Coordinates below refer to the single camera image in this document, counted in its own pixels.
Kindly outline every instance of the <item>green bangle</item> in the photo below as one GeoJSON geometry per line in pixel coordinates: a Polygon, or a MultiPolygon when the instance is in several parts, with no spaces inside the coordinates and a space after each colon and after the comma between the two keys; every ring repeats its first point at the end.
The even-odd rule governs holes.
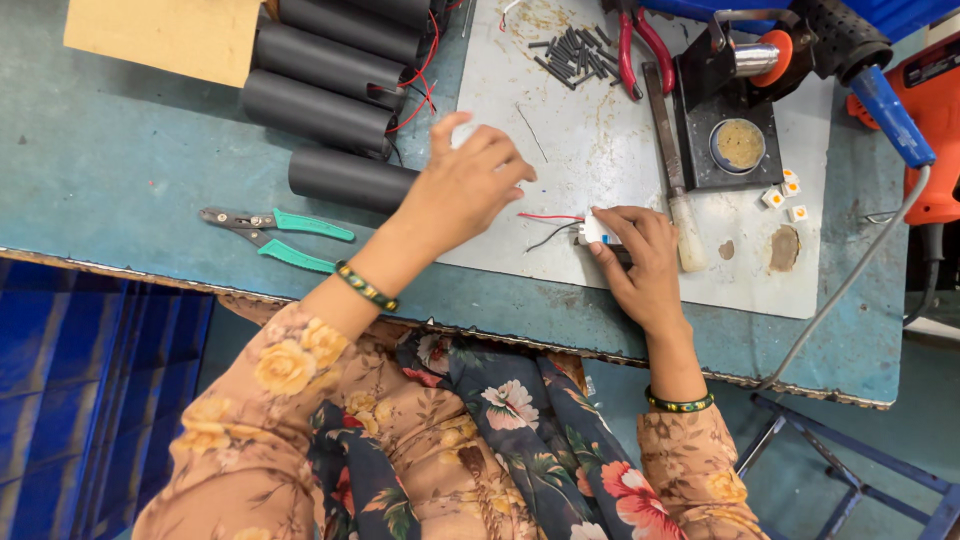
{"type": "Polygon", "coordinates": [[[704,410],[713,405],[713,394],[711,392],[707,392],[707,396],[701,400],[685,403],[667,402],[660,398],[655,398],[654,395],[650,393],[649,385],[647,385],[647,389],[643,391],[643,395],[647,398],[647,401],[650,402],[650,405],[669,412],[697,412],[698,410],[704,410]]]}
{"type": "Polygon", "coordinates": [[[337,275],[343,278],[354,290],[359,292],[360,296],[377,304],[381,309],[396,313],[396,310],[400,307],[400,302],[373,288],[373,285],[358,276],[345,260],[338,260],[334,268],[337,270],[337,275]]]}

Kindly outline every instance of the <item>cardboard box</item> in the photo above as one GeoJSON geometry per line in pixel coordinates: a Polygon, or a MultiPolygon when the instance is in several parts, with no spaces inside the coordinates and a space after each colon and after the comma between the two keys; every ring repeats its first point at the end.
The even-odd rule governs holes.
{"type": "Polygon", "coordinates": [[[250,73],[261,0],[70,0],[63,44],[222,85],[250,73]]]}

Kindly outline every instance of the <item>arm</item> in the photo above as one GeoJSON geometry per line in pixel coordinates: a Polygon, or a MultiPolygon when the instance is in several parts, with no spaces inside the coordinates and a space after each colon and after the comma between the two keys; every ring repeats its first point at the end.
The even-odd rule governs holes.
{"type": "MultiPolygon", "coordinates": [[[[481,126],[464,145],[456,112],[431,130],[431,160],[397,212],[350,260],[395,297],[440,254],[484,231],[536,173],[503,132],[481,126]]],[[[338,390],[352,345],[379,308],[331,276],[278,313],[229,370],[183,413],[170,483],[137,518],[133,537],[272,540],[312,537],[309,417],[338,390]]]]}
{"type": "MultiPolygon", "coordinates": [[[[670,402],[704,398],[693,329],[680,304],[677,229],[650,209],[593,214],[619,236],[634,262],[624,272],[609,247],[590,244],[613,297],[646,334],[651,393],[670,402]]],[[[733,472],[736,448],[716,405],[686,414],[653,409],[637,421],[637,442],[643,474],[688,538],[766,538],[733,472]]]]}

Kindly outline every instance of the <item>woman's right hand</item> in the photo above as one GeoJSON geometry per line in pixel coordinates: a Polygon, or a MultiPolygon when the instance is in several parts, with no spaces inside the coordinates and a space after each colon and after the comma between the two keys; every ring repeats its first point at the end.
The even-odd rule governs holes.
{"type": "Polygon", "coordinates": [[[383,226],[418,238],[417,249],[430,261],[485,231],[504,207],[523,197],[516,185],[537,179],[533,166],[496,128],[480,126],[453,149],[453,130],[470,118],[469,112],[453,112],[430,130],[430,161],[383,226]]]}
{"type": "Polygon", "coordinates": [[[662,213],[640,207],[593,208],[593,215],[620,237],[634,262],[625,272],[609,246],[590,244],[623,310],[648,335],[688,328],[680,307],[677,228],[662,213]]]}

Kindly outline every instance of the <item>woman's left hand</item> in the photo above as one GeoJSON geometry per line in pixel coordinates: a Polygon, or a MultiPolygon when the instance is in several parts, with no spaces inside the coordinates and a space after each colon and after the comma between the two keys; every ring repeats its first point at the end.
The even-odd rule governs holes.
{"type": "Polygon", "coordinates": [[[480,126],[453,149],[453,130],[470,118],[469,112],[453,112],[430,130],[430,161],[383,225],[400,237],[419,238],[430,260],[485,231],[504,207],[523,197],[516,185],[537,179],[534,167],[496,128],[480,126]]]}

